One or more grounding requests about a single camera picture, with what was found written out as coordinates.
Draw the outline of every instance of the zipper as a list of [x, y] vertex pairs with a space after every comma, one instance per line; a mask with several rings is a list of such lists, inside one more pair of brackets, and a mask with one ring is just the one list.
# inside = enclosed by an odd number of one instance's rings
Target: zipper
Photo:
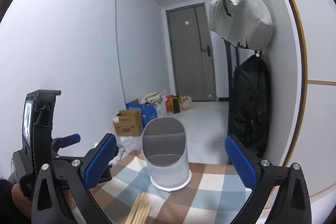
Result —
[[250, 116], [250, 146], [252, 146], [252, 140], [253, 140], [253, 131], [254, 131], [254, 127], [253, 127], [253, 123], [254, 123], [254, 117], [255, 117], [255, 112], [256, 112], [256, 104], [257, 104], [257, 95], [256, 92], [253, 88], [252, 82], [250, 81], [250, 79], [244, 74], [242, 73], [240, 70], [237, 70], [241, 75], [243, 75], [243, 77], [247, 80], [247, 82], [250, 84], [250, 86], [252, 87], [252, 92], [253, 92], [253, 98], [255, 99], [255, 104], [254, 104], [254, 108], [253, 108], [253, 112], [252, 115]]

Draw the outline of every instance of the black bag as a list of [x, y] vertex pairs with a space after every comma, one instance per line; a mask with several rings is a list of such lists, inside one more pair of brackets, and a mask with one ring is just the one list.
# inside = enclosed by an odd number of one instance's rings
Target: black bag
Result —
[[235, 69], [229, 102], [228, 134], [263, 156], [269, 127], [270, 80], [261, 57], [252, 55]]

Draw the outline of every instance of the wooden chopsticks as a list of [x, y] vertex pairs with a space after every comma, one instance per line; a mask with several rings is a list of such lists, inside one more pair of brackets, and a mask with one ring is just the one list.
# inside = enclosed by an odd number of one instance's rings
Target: wooden chopsticks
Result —
[[145, 224], [151, 208], [152, 206], [149, 205], [147, 195], [145, 193], [139, 194], [135, 199], [125, 224]]

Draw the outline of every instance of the baseboard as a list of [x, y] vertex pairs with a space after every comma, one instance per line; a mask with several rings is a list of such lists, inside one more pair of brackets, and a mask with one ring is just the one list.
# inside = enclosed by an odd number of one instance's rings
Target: baseboard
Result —
[[219, 102], [228, 102], [229, 101], [229, 97], [218, 97], [218, 101]]

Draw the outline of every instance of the hanging bag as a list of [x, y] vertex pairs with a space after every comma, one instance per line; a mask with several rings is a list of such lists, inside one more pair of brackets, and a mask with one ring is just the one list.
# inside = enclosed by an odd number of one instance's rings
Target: hanging bag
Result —
[[261, 158], [268, 142], [270, 78], [261, 57], [252, 55], [235, 69], [227, 133], [236, 135]]
[[263, 51], [273, 25], [262, 0], [213, 0], [209, 10], [210, 30], [235, 47]]

